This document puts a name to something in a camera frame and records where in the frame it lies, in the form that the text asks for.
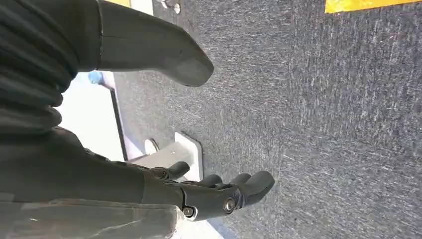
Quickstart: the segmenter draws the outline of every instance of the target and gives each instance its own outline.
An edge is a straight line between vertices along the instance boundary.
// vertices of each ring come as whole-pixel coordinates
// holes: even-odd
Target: floor
[[[212,221],[242,239],[422,238],[422,3],[181,1],[216,71],[201,88],[116,73],[134,140],[198,140],[205,175],[268,170],[265,200]]]

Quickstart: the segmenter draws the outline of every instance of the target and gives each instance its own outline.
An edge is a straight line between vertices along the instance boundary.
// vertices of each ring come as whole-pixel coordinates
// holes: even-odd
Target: blue object
[[[92,84],[104,84],[104,76],[101,71],[91,71],[88,73],[88,79]]]

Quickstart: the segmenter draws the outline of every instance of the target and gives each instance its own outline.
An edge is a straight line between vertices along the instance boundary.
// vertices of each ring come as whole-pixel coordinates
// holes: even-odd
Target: prosthetic hand
[[[273,186],[268,172],[179,183],[184,163],[110,162],[56,128],[52,107],[78,71],[156,69],[186,86],[204,84],[212,63],[179,27],[103,0],[2,0],[0,19],[0,196],[175,205],[197,221],[253,205]]]

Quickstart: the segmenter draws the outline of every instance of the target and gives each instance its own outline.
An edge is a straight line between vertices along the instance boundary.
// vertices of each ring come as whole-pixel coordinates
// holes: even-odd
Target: yellow stripe
[[[325,13],[355,11],[417,1],[421,0],[326,0]]]
[[[119,4],[119,5],[122,5],[122,6],[130,7],[130,0],[107,0],[107,1]]]

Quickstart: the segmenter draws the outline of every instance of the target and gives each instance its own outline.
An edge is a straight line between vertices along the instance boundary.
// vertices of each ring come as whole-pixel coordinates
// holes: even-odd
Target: metal screw
[[[191,216],[194,215],[194,209],[193,208],[183,208],[183,215],[185,215],[185,217],[190,218]]]
[[[234,200],[232,199],[232,198],[228,198],[227,200],[226,200],[226,202],[224,203],[224,210],[227,212],[227,213],[231,213],[231,212],[233,212],[233,210],[234,210],[234,207],[235,207],[236,205],[235,205],[235,203],[234,203]]]
[[[179,14],[179,13],[180,13],[180,10],[181,10],[181,8],[180,8],[180,4],[176,3],[176,4],[174,5],[174,12],[175,12],[176,14]]]
[[[159,150],[157,143],[155,142],[155,140],[153,140],[151,138],[145,140],[144,147],[145,147],[145,153],[147,155],[151,155],[153,153],[156,153]]]
[[[169,6],[167,6],[166,0],[162,0],[162,1],[161,1],[161,5],[162,5],[165,9],[168,9],[168,8],[169,8]]]

